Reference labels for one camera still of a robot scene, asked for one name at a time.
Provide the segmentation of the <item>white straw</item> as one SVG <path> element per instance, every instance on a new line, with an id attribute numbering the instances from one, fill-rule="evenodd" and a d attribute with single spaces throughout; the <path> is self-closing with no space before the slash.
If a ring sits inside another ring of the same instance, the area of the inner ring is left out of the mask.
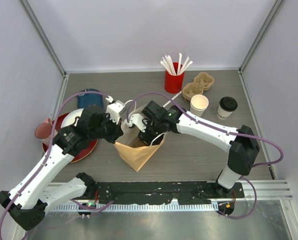
<path id="1" fill-rule="evenodd" d="M 165 108 L 167 105 L 169 105 L 173 100 L 175 100 L 179 95 L 181 95 L 181 93 L 182 93 L 182 91 L 180 91 L 180 92 L 178 92 L 177 94 L 175 94 L 175 95 L 171 98 L 171 100 L 167 101 L 167 102 L 163 105 L 163 107 Z"/>

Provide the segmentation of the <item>brown paper bag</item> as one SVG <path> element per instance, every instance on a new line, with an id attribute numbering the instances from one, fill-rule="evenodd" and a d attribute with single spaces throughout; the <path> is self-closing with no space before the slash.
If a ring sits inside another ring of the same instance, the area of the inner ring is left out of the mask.
<path id="1" fill-rule="evenodd" d="M 146 145 L 138 138 L 140 129 L 129 128 L 125 119 L 121 124 L 123 135 L 115 141 L 115 148 L 120 157 L 138 172 L 165 141 L 165 134 L 161 133 Z"/>

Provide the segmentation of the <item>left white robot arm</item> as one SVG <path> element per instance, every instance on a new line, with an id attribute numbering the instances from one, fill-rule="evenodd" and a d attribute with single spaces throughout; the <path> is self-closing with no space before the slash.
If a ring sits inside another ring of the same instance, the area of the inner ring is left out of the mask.
<path id="1" fill-rule="evenodd" d="M 92 141 L 105 139 L 114 143 L 122 136 L 124 111 L 125 104 L 116 101 L 106 109 L 92 105 L 67 115 L 38 164 L 12 190 L 0 192 L 0 204 L 20 227 L 32 230 L 57 205 L 78 197 L 88 200 L 95 195 L 96 182 L 83 172 L 52 191 L 45 188 Z"/>

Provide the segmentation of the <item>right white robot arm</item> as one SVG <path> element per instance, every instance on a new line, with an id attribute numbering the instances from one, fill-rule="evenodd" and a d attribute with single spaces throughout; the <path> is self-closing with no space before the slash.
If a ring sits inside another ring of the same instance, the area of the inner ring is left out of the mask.
<path id="1" fill-rule="evenodd" d="M 260 147 L 250 127 L 227 127 L 205 120 L 173 105 L 169 109 L 150 101 L 140 113 L 132 114 L 133 124 L 139 128 L 138 137 L 146 145 L 156 145 L 167 132 L 187 134 L 216 145 L 228 153 L 227 165 L 214 185 L 216 195 L 227 197 L 240 177 L 250 173 Z"/>

